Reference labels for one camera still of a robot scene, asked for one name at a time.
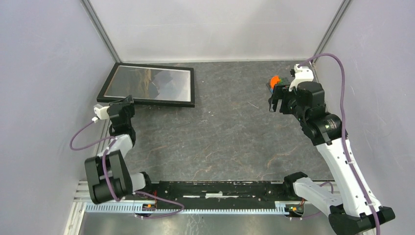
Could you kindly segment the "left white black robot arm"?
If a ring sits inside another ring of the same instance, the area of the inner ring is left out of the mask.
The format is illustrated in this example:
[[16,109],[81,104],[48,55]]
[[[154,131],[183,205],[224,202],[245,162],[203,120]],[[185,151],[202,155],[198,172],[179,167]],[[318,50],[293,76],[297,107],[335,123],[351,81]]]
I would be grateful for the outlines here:
[[135,115],[132,96],[107,106],[97,104],[94,113],[97,120],[108,119],[111,125],[108,146],[84,162],[92,202],[120,201],[133,192],[141,199],[149,199],[154,193],[149,175],[146,172],[131,175],[124,160],[136,143],[136,132],[131,124]]

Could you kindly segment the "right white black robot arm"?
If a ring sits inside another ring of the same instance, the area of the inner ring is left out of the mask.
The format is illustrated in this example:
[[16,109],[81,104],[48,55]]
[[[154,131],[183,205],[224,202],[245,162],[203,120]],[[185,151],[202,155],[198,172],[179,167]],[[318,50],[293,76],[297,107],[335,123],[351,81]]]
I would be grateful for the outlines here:
[[269,99],[270,111],[293,115],[303,133],[323,156],[337,184],[333,195],[314,183],[305,173],[296,172],[283,180],[283,195],[310,202],[327,216],[338,235],[375,234],[395,219],[392,208],[381,205],[368,187],[350,149],[341,119],[326,110],[324,90],[313,81],[295,87],[277,83]]

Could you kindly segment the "grey building block baseplate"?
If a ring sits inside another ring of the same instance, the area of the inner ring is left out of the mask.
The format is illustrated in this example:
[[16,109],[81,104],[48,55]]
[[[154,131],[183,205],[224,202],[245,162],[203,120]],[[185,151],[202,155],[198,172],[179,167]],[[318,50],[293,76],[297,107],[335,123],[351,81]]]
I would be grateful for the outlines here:
[[[285,77],[285,79],[286,80],[285,81],[281,81],[280,84],[291,84],[291,82],[293,81],[293,78]],[[266,83],[266,86],[272,92],[273,90],[270,88],[269,82],[270,82],[270,80]]]

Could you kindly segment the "orange arch block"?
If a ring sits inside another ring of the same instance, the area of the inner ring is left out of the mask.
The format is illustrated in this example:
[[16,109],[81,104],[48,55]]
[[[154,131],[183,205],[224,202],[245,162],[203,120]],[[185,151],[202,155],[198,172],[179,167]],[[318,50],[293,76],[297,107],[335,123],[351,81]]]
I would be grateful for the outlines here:
[[270,88],[273,90],[273,89],[274,89],[274,87],[275,87],[275,85],[277,85],[277,84],[278,84],[278,83],[280,83],[280,82],[281,82],[281,79],[280,79],[280,77],[279,77],[278,75],[273,76],[273,77],[270,79],[270,82],[269,82]]

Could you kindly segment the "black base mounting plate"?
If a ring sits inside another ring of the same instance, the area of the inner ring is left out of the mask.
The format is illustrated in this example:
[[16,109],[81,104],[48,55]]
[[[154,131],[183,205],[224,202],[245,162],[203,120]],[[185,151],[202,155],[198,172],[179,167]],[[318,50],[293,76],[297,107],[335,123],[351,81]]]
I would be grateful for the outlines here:
[[275,202],[302,200],[278,181],[159,181],[151,190],[186,210],[273,209]]

